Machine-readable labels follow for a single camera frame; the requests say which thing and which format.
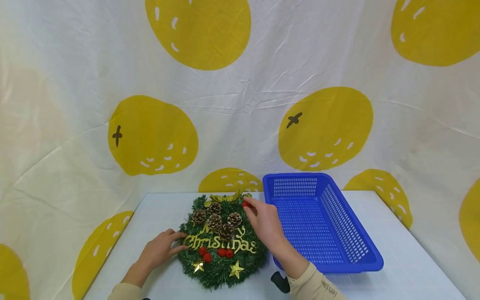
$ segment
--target blue plastic basket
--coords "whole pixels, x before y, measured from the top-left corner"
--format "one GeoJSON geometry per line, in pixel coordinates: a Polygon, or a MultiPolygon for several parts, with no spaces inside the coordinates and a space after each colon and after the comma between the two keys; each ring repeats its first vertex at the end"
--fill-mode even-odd
{"type": "MultiPolygon", "coordinates": [[[[288,241],[322,273],[379,271],[384,260],[333,179],[269,174],[265,202],[277,207],[288,241]]],[[[275,264],[283,270],[274,257],[275,264]]]]}

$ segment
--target red berry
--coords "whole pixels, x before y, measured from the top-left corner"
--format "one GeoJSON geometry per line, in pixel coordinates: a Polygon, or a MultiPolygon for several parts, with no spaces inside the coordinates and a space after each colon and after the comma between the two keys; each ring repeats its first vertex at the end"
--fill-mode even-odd
{"type": "Polygon", "coordinates": [[[233,251],[232,249],[227,249],[227,251],[225,252],[225,256],[227,258],[232,258],[233,257],[233,251]]]}
{"type": "Polygon", "coordinates": [[[225,248],[220,248],[216,251],[216,253],[218,254],[218,256],[220,257],[225,257],[225,248]]]}
{"type": "Polygon", "coordinates": [[[204,262],[206,263],[211,263],[212,262],[212,255],[210,253],[207,253],[204,255],[204,262]]]}
{"type": "Polygon", "coordinates": [[[207,254],[207,248],[205,247],[200,247],[200,250],[198,251],[198,253],[200,254],[200,256],[204,256],[205,254],[207,254]]]}
{"type": "Polygon", "coordinates": [[[250,203],[248,203],[247,201],[243,201],[243,203],[241,204],[241,207],[246,207],[246,206],[248,206],[249,208],[253,208],[253,206],[250,203]]]}

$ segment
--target yellow orange print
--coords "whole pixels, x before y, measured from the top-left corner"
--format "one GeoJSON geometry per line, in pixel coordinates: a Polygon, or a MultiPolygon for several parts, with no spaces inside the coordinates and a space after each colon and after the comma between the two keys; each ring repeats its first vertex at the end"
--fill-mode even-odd
{"type": "Polygon", "coordinates": [[[148,96],[132,96],[113,112],[108,147],[128,175],[170,174],[195,160],[198,136],[180,108],[148,96]]]}
{"type": "Polygon", "coordinates": [[[458,218],[463,238],[480,262],[480,178],[465,196],[458,218]]]}
{"type": "Polygon", "coordinates": [[[280,156],[303,171],[339,166],[360,152],[372,123],[372,105],[356,89],[317,91],[294,104],[283,117],[278,135],[280,156]]]}
{"type": "Polygon", "coordinates": [[[344,190],[375,191],[406,228],[412,226],[413,216],[407,195],[390,173],[368,169],[350,179],[344,190]]]}
{"type": "Polygon", "coordinates": [[[0,299],[29,300],[27,272],[17,254],[0,244],[0,299]]]}
{"type": "Polygon", "coordinates": [[[480,50],[480,1],[397,0],[391,37],[405,59],[450,66],[480,50]]]}
{"type": "Polygon", "coordinates": [[[224,68],[247,47],[247,0],[145,0],[145,8],[163,48],[188,67],[224,68]]]}
{"type": "Polygon", "coordinates": [[[198,192],[263,192],[262,182],[249,172],[237,168],[223,168],[208,174],[200,183],[198,192]]]}
{"type": "Polygon", "coordinates": [[[132,215],[133,211],[116,214],[90,234],[80,250],[73,272],[72,292],[75,300],[83,298],[132,215]]]}

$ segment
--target white table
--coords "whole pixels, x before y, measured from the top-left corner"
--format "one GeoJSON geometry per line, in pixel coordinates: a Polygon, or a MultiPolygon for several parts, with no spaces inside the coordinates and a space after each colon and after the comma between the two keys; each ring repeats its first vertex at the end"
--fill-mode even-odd
{"type": "MultiPolygon", "coordinates": [[[[263,193],[252,194],[264,201],[263,193]]],[[[345,191],[343,194],[384,258],[384,268],[379,272],[327,275],[348,299],[465,299],[375,192],[345,191]]],[[[145,244],[165,229],[178,229],[191,212],[192,201],[200,195],[145,196],[85,299],[106,299],[145,244]]],[[[186,277],[180,263],[174,260],[150,275],[143,289],[144,297],[151,300],[290,299],[289,294],[282,294],[270,281],[276,271],[278,268],[270,257],[267,266],[243,284],[210,292],[186,277]]]]}

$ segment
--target sleeve cuff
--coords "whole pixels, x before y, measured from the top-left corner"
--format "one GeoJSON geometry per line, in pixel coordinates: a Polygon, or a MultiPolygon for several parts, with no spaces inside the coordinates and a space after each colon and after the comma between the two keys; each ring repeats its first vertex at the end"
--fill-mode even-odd
{"type": "Polygon", "coordinates": [[[291,277],[288,277],[288,282],[290,283],[290,285],[301,286],[302,284],[310,280],[310,278],[313,276],[313,274],[315,274],[315,272],[317,272],[317,268],[312,263],[310,263],[308,265],[308,268],[305,270],[305,272],[303,272],[300,278],[293,279],[291,277]]]}
{"type": "Polygon", "coordinates": [[[142,289],[130,283],[119,283],[110,294],[109,300],[116,299],[140,299],[142,289]]]}

